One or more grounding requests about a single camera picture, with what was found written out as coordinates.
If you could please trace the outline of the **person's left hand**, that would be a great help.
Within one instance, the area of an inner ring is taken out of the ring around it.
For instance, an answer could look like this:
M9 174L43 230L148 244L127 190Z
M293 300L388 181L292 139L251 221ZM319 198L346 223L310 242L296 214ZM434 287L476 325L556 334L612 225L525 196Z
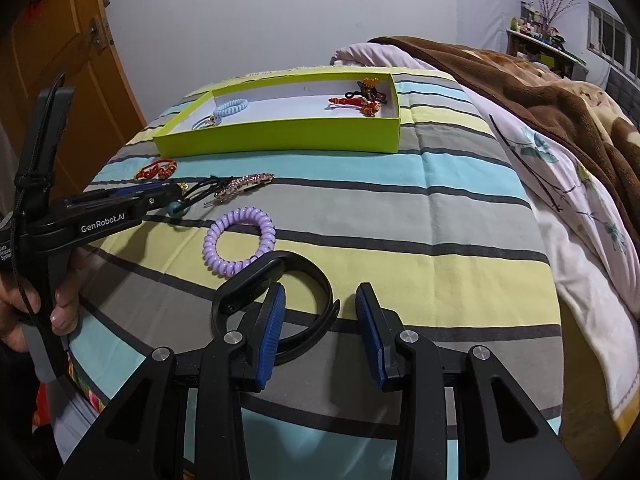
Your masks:
M54 293L54 308L50 314L51 330L55 335L65 336L76 330L79 320L80 272L86 265L85 252L75 249L68 260L64 280ZM11 350L27 352L27 341L20 312L29 314L40 310L38 292L29 281L16 284L12 276L1 277L1 341Z

